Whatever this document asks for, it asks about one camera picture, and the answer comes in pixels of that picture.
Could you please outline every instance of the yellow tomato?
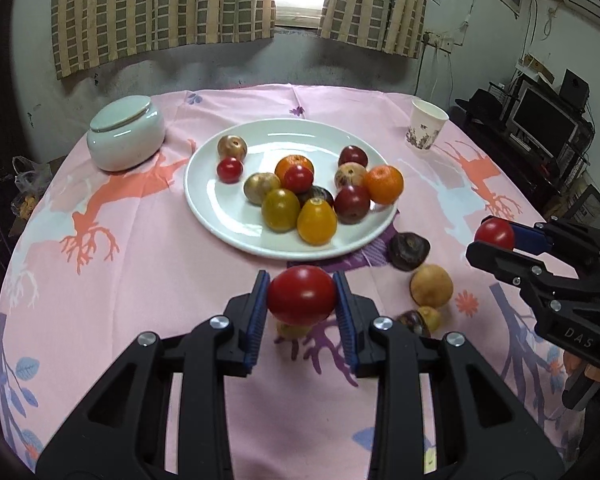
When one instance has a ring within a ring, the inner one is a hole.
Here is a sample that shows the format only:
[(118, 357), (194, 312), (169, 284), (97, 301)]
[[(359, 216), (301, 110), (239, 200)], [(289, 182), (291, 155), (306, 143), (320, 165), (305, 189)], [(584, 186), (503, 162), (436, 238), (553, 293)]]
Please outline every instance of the yellow tomato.
[(324, 245), (338, 228), (338, 218), (331, 206), (321, 198), (306, 201), (298, 217), (298, 234), (308, 244)]

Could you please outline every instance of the speaker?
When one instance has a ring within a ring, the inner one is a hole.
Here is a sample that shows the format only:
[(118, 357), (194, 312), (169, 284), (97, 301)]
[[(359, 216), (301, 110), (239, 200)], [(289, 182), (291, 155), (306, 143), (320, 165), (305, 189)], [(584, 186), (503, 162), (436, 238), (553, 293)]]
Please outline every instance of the speaker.
[(567, 70), (560, 87), (560, 97), (576, 110), (583, 112), (589, 99), (589, 83), (576, 76), (571, 70)]

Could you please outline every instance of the pink tablecloth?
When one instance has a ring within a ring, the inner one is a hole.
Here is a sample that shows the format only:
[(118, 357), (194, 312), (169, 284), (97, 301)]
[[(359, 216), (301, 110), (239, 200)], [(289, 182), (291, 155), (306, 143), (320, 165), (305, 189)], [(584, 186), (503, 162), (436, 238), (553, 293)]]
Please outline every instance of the pink tablecloth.
[[(365, 139), (405, 177), (394, 227), (326, 268), (347, 270), (353, 292), (396, 316), (415, 306), (410, 277), (387, 263), (384, 244), (393, 229), (428, 238), (428, 261), (445, 267), (455, 286), (435, 335), (466, 333), (552, 442), (573, 455), (582, 418), (561, 408), (561, 351), (533, 334), (533, 315), (515, 288), (464, 259), (488, 213), (525, 224), (541, 217), (455, 125), (444, 127), (430, 152), (419, 152), (404, 143), (411, 97), (401, 94), (267, 85), (154, 100), (167, 124), (159, 154), (129, 174), (108, 175), (80, 140), (11, 259), (0, 296), (0, 413), (8, 443), (32, 469), (64, 418), (138, 333), (189, 332), (230, 297), (251, 290), (258, 269), (273, 276), (285, 269), (286, 262), (243, 254), (207, 232), (187, 206), (182, 179), (192, 149), (212, 135), (286, 117)], [(549, 270), (573, 275), (546, 261)], [(306, 340), (286, 342), (276, 339), (269, 318), (253, 375), (226, 381), (237, 479), (365, 475), (376, 384), (352, 377), (338, 343), (334, 320)], [(426, 420), (429, 470), (435, 461), (429, 408)], [(174, 470), (174, 410), (170, 421), (167, 465)]]

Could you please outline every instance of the small potato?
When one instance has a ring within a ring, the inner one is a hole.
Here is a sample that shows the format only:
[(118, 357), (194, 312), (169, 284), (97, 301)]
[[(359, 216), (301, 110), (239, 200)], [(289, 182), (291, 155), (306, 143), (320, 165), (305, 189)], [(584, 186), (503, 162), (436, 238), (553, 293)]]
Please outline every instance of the small potato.
[(225, 135), (218, 140), (218, 155), (220, 158), (232, 156), (242, 162), (247, 156), (247, 143), (242, 137)]
[(244, 195), (255, 205), (262, 205), (269, 191), (280, 188), (280, 179), (273, 173), (254, 173), (244, 183)]
[(440, 325), (442, 324), (442, 315), (435, 308), (421, 306), (418, 308), (418, 312), (424, 319), (430, 332), (435, 332), (440, 328)]
[(346, 162), (338, 168), (333, 179), (336, 189), (345, 186), (362, 186), (365, 179), (366, 169), (357, 162)]
[(282, 321), (276, 321), (276, 331), (278, 332), (278, 335), (286, 341), (305, 338), (307, 334), (311, 332), (311, 328), (312, 327), (310, 326), (289, 325), (282, 323)]
[(411, 297), (418, 306), (440, 308), (454, 294), (454, 284), (445, 269), (423, 264), (411, 276)]

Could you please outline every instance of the human hand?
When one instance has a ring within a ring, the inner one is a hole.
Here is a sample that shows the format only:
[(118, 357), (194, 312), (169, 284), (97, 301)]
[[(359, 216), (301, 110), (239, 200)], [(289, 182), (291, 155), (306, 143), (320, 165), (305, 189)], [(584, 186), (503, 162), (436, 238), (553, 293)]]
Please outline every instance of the human hand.
[[(564, 363), (564, 369), (567, 371), (567, 374), (571, 375), (580, 367), (582, 359), (569, 352), (565, 352), (562, 356), (562, 362)], [(595, 366), (587, 365), (584, 370), (584, 375), (589, 379), (600, 383), (600, 369)]]

